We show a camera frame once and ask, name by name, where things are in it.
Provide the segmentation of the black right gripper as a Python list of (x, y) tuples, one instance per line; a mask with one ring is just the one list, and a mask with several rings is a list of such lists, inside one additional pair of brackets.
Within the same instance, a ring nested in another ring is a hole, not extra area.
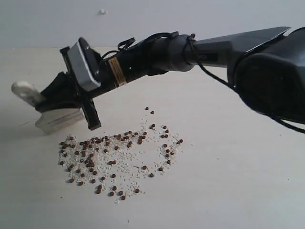
[(66, 108), (79, 108), (86, 119), (88, 128), (95, 130), (101, 127), (100, 118), (94, 104), (94, 98), (115, 88), (123, 86), (145, 75), (158, 75), (167, 72), (159, 67), (158, 51), (168, 49), (173, 38), (169, 35), (152, 35), (135, 44), (134, 38), (122, 41), (116, 50), (104, 55), (95, 52), (101, 72), (101, 85), (95, 90), (83, 90), (74, 75), (65, 47), (60, 50), (67, 67), (67, 72), (60, 72), (55, 79), (43, 90), (43, 102), (35, 106), (38, 112), (47, 112)]

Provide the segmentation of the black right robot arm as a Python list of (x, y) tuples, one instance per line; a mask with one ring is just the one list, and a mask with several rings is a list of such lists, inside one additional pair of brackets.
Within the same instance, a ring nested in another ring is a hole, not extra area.
[(82, 110), (88, 128), (101, 126), (93, 99), (143, 76), (187, 72), (198, 65), (227, 69), (223, 84), (255, 112), (295, 130), (305, 122), (305, 30), (274, 27), (197, 41), (195, 35), (161, 32), (134, 38), (100, 55), (79, 38), (61, 49), (59, 73), (35, 105), (40, 113)]

